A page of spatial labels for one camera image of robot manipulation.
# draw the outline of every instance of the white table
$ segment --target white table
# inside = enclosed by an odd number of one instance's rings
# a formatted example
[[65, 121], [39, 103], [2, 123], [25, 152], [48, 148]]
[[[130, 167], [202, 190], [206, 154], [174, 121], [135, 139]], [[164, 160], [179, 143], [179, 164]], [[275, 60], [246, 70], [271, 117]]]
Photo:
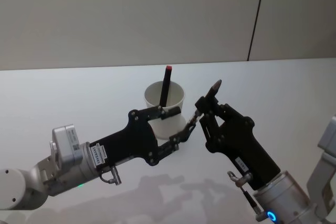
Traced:
[[[0, 167], [30, 169], [49, 155], [51, 129], [58, 126], [73, 123], [80, 142], [122, 129], [131, 109], [145, 107], [145, 88], [163, 74], [163, 66], [1, 71]], [[220, 102], [255, 121], [256, 139], [306, 189], [321, 154], [317, 143], [336, 113], [336, 59], [173, 66], [172, 80], [186, 92], [187, 119], [218, 79], [223, 80]], [[256, 223], [226, 175], [237, 171], [204, 143], [198, 126], [158, 166], [142, 159], [120, 165], [118, 187], [96, 179], [48, 198], [36, 211], [2, 211], [0, 219], [9, 224]]]

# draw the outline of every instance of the gray wall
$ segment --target gray wall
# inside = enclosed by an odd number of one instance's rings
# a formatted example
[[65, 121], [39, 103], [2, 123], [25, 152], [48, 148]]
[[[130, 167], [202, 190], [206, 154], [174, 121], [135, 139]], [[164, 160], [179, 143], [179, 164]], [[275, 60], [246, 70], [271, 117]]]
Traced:
[[336, 0], [262, 0], [250, 60], [336, 57]]
[[246, 60], [258, 0], [0, 0], [0, 69]]

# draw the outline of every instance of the label sticker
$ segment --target label sticker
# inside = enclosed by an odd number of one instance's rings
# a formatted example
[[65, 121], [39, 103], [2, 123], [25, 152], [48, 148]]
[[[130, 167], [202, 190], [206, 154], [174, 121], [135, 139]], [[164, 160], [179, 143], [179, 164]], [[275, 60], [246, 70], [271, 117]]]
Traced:
[[105, 160], [104, 160], [104, 158], [102, 157], [102, 154], [101, 154], [101, 149], [100, 149], [99, 144], [96, 144], [95, 146], [92, 146], [91, 147], [91, 152], [92, 152], [93, 160], [94, 160], [94, 163], [96, 164], [96, 166], [105, 163]]
[[66, 128], [66, 130], [67, 130], [70, 145], [72, 147], [73, 154], [75, 155], [75, 153], [77, 151], [77, 155], [79, 155], [80, 147], [79, 147], [79, 141], [78, 141], [78, 138], [77, 138], [77, 135], [76, 135], [75, 128], [73, 128], [73, 127]]
[[248, 171], [248, 167], [245, 165], [245, 163], [242, 161], [240, 157], [237, 157], [235, 161], [244, 172]]

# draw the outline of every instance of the metal clip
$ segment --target metal clip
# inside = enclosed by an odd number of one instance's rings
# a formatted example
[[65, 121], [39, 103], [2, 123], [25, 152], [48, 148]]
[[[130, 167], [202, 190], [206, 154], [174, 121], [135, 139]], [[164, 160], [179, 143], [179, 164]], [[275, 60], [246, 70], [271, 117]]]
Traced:
[[250, 182], [252, 180], [252, 174], [251, 173], [247, 173], [245, 174], [243, 177], [238, 178], [236, 177], [236, 175], [231, 172], [230, 170], [227, 172], [227, 175], [229, 175], [230, 179], [235, 182], [236, 186], [241, 188], [243, 185], [245, 185], [246, 183]]
[[120, 177], [119, 177], [119, 174], [118, 174], [118, 170], [115, 166], [112, 166], [111, 167], [111, 174], [112, 174], [112, 179], [109, 179], [109, 180], [106, 180], [102, 177], [103, 175], [103, 172], [101, 172], [99, 174], [99, 177], [101, 179], [101, 181], [105, 182], [105, 183], [108, 183], [108, 184], [115, 184], [116, 186], [117, 185], [120, 185], [121, 184], [121, 180], [120, 180]]

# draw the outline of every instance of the white paper cup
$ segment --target white paper cup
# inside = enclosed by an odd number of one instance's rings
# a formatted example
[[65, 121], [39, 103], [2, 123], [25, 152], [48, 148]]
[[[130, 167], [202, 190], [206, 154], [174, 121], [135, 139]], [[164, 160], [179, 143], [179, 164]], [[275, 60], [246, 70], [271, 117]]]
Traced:
[[[145, 90], [145, 102], [147, 108], [158, 106], [160, 102], [162, 89], [162, 81], [155, 82], [151, 84]], [[182, 111], [182, 105], [184, 101], [184, 90], [176, 82], [171, 81], [168, 99], [166, 107], [163, 107], [165, 111], [179, 106]], [[155, 119], [149, 121], [149, 124], [152, 126], [155, 136], [159, 139], [168, 140], [171, 135], [176, 134], [181, 131], [186, 124], [185, 119], [181, 114], [175, 115], [167, 119]]]

